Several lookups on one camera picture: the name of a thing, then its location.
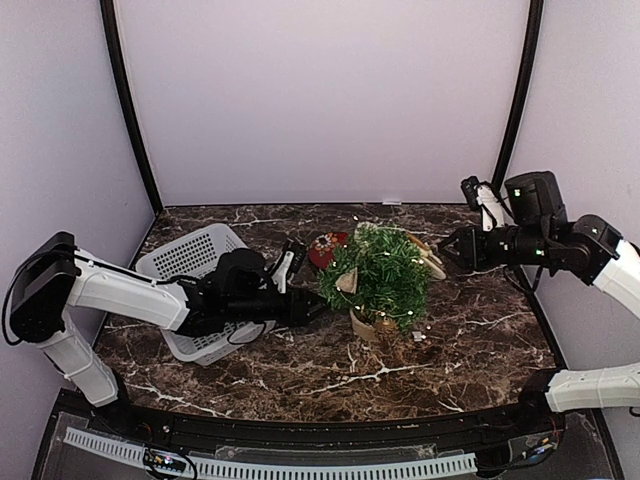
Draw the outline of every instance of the black pole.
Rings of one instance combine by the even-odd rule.
[[[524,46],[520,60],[520,69],[518,71],[518,80],[516,81],[516,89],[513,94],[513,103],[511,104],[511,111],[509,112],[509,120],[507,121],[507,128],[504,132],[502,147],[500,147],[498,162],[496,163],[493,178],[491,179],[491,184],[496,190],[502,187],[504,178],[507,175],[513,147],[516,143],[516,137],[518,136],[524,104],[527,100],[529,82],[531,81],[533,61],[538,46],[543,6],[544,0],[531,0],[531,4],[529,5],[529,19],[527,20],[527,31],[524,37]]]
[[[113,0],[100,0],[100,9],[102,10],[102,23],[104,25],[104,35],[107,40],[109,49],[109,58],[111,59],[111,68],[113,70],[113,78],[116,82],[118,97],[120,98],[120,108],[129,132],[129,140],[133,148],[133,154],[136,157],[138,169],[142,176],[144,188],[151,202],[151,207],[156,215],[163,210],[162,200],[158,192],[158,186],[153,178],[149,157],[144,148],[140,126],[138,125],[138,117],[133,107],[133,99],[131,90],[129,90],[129,81],[127,80],[127,71],[124,66],[124,58],[122,56],[122,46],[120,45],[120,37],[118,35],[118,24],[116,21],[116,12]]]

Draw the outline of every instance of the green plant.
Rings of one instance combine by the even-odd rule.
[[[353,308],[367,323],[388,317],[401,331],[426,315],[430,270],[402,229],[361,224],[347,243],[319,274],[320,294],[331,308]],[[355,293],[336,287],[356,268]]]

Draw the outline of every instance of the floor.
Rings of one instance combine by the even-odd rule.
[[[175,207],[160,215],[142,254],[225,223],[272,261],[288,237],[310,244],[362,221],[400,226],[433,244],[478,218],[462,205]],[[199,415],[346,422],[514,403],[533,371],[554,366],[534,314],[500,269],[446,268],[449,278],[432,285],[429,313],[414,328],[423,342],[407,335],[367,344],[354,336],[348,314],[330,312],[202,367],[177,361],[156,328],[112,315],[97,352],[124,377],[135,404]],[[314,289],[313,270],[306,265],[294,283]]]

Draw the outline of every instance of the marble tabletop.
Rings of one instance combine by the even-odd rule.
[[[174,207],[156,221],[142,253],[212,223],[225,223],[267,260],[287,238],[305,244],[358,222],[393,224],[433,244],[477,222],[463,205],[329,204]],[[367,344],[345,312],[307,327],[278,328],[203,367],[176,360],[159,330],[110,315],[97,352],[124,378],[137,405],[199,415],[300,422],[372,421],[469,412],[517,401],[553,356],[524,296],[501,269],[468,274],[446,262],[429,312],[411,335]],[[295,284],[316,288],[305,265]]]

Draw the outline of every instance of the plant pot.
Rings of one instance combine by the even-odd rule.
[[[349,316],[353,333],[367,342],[377,342],[381,334],[395,333],[398,330],[396,322],[391,319],[376,320],[373,325],[369,325],[360,320],[353,310],[349,310]]]

